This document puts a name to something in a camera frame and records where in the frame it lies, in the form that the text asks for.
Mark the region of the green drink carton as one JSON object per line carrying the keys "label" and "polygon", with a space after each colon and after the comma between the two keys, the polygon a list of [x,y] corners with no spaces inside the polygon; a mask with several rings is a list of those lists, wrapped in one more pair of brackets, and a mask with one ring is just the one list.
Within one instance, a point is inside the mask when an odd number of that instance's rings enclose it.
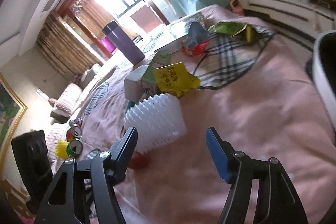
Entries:
{"label": "green drink carton", "polygon": [[154,85],[156,84],[154,71],[157,68],[165,67],[170,64],[171,54],[163,51],[157,51],[153,59],[149,63],[146,72],[144,73],[141,81],[143,83]]}

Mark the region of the white book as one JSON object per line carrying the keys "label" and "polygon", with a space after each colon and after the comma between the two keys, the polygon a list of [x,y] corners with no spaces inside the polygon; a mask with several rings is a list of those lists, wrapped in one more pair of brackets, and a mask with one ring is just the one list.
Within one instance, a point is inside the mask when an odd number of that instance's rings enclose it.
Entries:
{"label": "white book", "polygon": [[172,54],[179,51],[182,42],[188,36],[189,28],[193,22],[198,22],[202,27],[205,27],[205,18],[200,11],[178,19],[167,26],[153,30],[143,40],[140,49],[143,53],[162,51]]}

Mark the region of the white tissue box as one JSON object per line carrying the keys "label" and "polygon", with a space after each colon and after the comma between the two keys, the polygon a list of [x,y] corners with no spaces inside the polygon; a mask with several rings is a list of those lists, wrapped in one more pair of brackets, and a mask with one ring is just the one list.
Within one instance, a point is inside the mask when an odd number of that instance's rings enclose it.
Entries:
{"label": "white tissue box", "polygon": [[148,65],[141,65],[131,71],[124,79],[124,95],[131,102],[138,103],[144,94],[149,94],[142,83],[142,77],[148,69]]}

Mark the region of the plaid cloth mat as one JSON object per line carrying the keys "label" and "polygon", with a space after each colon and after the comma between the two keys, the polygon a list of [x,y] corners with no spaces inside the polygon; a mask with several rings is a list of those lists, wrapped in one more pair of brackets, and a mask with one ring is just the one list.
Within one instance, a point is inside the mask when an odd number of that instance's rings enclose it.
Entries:
{"label": "plaid cloth mat", "polygon": [[276,32],[263,26],[252,26],[256,42],[247,44],[241,37],[214,34],[193,75],[200,79],[199,89],[219,90],[244,76],[256,63]]}

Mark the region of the red crumpled can wrapper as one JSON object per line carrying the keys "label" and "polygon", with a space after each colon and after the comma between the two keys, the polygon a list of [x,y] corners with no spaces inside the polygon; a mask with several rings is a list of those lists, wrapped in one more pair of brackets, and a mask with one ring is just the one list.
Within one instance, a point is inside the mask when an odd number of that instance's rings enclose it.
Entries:
{"label": "red crumpled can wrapper", "polygon": [[205,52],[209,41],[209,32],[199,22],[192,22],[181,50],[189,57],[199,56]]}

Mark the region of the white TV cabinet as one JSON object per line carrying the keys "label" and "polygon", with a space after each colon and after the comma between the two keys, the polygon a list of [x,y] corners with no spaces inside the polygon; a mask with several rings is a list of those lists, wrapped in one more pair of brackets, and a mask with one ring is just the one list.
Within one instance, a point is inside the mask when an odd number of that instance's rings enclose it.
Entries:
{"label": "white TV cabinet", "polygon": [[335,30],[335,12],[298,0],[238,0],[245,11],[257,12],[312,38]]}

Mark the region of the red drink can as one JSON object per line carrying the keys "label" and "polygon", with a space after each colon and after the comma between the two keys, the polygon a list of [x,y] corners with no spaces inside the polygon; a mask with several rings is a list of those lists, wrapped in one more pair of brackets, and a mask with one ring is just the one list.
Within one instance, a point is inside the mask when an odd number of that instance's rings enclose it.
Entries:
{"label": "red drink can", "polygon": [[70,142],[73,139],[80,139],[82,136],[81,127],[78,124],[73,124],[66,133],[66,141]]}

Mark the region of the pink table cloth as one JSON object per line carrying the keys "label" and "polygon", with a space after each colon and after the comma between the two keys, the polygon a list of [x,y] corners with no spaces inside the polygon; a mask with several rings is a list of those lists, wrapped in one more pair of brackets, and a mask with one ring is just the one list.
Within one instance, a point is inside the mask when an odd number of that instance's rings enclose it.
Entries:
{"label": "pink table cloth", "polygon": [[[202,56],[177,52],[171,61],[193,73]],[[279,159],[308,221],[322,220],[335,200],[335,133],[313,83],[279,35],[244,76],[219,90],[191,90],[180,104],[187,133],[148,153],[148,166],[128,170],[116,188],[127,223],[218,221],[230,187],[208,151],[209,127],[253,159]]]}

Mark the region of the gold picture frame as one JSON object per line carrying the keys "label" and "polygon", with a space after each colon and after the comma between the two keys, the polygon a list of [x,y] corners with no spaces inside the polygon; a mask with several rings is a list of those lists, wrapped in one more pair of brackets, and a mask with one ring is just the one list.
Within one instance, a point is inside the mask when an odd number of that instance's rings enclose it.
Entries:
{"label": "gold picture frame", "polygon": [[26,111],[26,104],[1,75],[1,174],[4,170],[11,139]]}

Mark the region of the yellow snack packet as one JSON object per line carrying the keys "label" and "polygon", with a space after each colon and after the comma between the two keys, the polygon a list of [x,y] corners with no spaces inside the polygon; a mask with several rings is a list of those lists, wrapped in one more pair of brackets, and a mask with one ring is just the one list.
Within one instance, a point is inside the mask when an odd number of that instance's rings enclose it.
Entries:
{"label": "yellow snack packet", "polygon": [[197,89],[201,84],[199,78],[187,71],[184,63],[157,68],[154,77],[160,91],[177,98],[183,97],[191,89]]}

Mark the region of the brown striped curtain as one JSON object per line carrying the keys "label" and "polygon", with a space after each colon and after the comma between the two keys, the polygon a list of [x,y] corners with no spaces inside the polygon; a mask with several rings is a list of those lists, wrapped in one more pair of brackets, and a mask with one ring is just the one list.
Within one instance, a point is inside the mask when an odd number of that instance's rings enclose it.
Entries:
{"label": "brown striped curtain", "polygon": [[83,74],[105,60],[94,51],[55,11],[51,11],[39,31],[37,46],[42,55],[65,79]]}

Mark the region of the green snack bag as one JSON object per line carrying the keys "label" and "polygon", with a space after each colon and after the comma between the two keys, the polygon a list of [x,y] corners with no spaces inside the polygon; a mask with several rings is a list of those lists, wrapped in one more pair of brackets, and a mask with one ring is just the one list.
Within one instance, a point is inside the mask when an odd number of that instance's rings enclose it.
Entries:
{"label": "green snack bag", "polygon": [[255,43],[258,38],[256,30],[250,24],[241,22],[219,22],[210,26],[208,32],[240,38],[247,44]]}

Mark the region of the green drink can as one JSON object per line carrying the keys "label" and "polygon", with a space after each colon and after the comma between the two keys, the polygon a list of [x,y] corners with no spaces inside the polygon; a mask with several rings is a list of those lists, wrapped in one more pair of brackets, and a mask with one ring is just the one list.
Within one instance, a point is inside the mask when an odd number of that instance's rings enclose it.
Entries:
{"label": "green drink can", "polygon": [[67,146],[67,155],[70,157],[79,157],[83,152],[83,143],[80,139],[72,139]]}

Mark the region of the purple thermos bottle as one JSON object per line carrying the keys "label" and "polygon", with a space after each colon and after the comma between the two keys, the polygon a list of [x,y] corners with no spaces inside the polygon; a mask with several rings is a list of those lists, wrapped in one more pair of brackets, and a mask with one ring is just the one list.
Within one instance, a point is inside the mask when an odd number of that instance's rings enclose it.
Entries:
{"label": "purple thermos bottle", "polygon": [[108,23],[102,32],[133,65],[137,65],[145,58],[144,53],[115,20]]}

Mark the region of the white rimmed trash bin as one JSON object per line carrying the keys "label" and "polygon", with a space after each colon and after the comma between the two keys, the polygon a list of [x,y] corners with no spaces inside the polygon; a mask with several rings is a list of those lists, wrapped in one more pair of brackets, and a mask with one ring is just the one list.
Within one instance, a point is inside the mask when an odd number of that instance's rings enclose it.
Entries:
{"label": "white rimmed trash bin", "polygon": [[335,130],[335,30],[326,31],[316,38],[305,69]]}

